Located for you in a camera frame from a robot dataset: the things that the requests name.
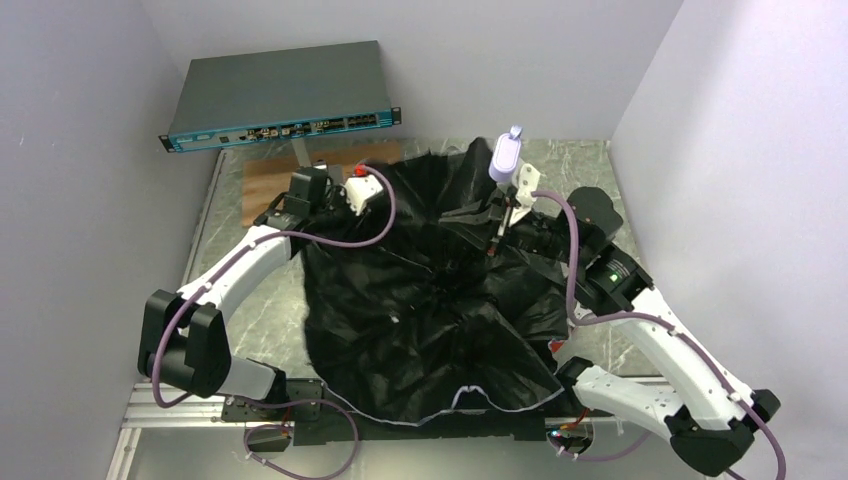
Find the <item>lilac folding umbrella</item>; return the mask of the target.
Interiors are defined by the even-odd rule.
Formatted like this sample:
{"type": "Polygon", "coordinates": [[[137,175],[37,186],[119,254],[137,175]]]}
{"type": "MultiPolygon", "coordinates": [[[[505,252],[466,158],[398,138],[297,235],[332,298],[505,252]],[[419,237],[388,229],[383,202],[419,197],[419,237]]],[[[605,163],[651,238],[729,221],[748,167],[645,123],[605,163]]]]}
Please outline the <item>lilac folding umbrella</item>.
{"type": "Polygon", "coordinates": [[[505,412],[564,393],[548,345],[568,336],[559,263],[488,255],[439,217],[494,191],[492,150],[425,153],[379,171],[397,206],[319,221],[303,246],[304,341],[319,378],[358,413],[417,426],[466,398],[505,412]]]}

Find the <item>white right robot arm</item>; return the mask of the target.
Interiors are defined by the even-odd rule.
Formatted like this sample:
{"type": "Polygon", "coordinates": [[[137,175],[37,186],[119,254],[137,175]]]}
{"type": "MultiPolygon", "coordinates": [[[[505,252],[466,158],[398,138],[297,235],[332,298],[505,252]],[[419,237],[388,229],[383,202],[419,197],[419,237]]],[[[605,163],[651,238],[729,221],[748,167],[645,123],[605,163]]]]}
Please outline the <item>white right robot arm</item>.
{"type": "Polygon", "coordinates": [[[602,189],[580,187],[568,196],[495,191],[439,221],[490,255],[511,246],[564,265],[570,322],[619,330],[670,387],[661,393],[574,358],[562,372],[579,405],[662,438],[708,477],[731,474],[756,435],[769,433],[780,400],[734,376],[673,313],[652,277],[616,245],[623,219],[602,189]]]}

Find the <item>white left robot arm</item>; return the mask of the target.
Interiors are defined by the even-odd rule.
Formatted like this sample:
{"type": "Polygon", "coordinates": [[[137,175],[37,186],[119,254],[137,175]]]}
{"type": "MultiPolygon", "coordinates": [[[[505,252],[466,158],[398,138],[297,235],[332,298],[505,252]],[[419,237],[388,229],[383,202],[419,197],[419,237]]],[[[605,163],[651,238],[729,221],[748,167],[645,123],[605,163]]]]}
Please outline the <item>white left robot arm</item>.
{"type": "Polygon", "coordinates": [[[156,405],[173,408],[190,397],[212,396],[261,406],[287,402],[285,372],[235,356],[227,322],[271,273],[303,247],[357,249],[382,239],[383,231],[355,241],[318,229],[320,222],[361,220],[382,200],[394,215],[395,192],[370,166],[356,166],[342,182],[331,167],[300,167],[288,189],[268,204],[213,267],[175,292],[155,291],[144,307],[138,370],[150,379],[156,405]]]}

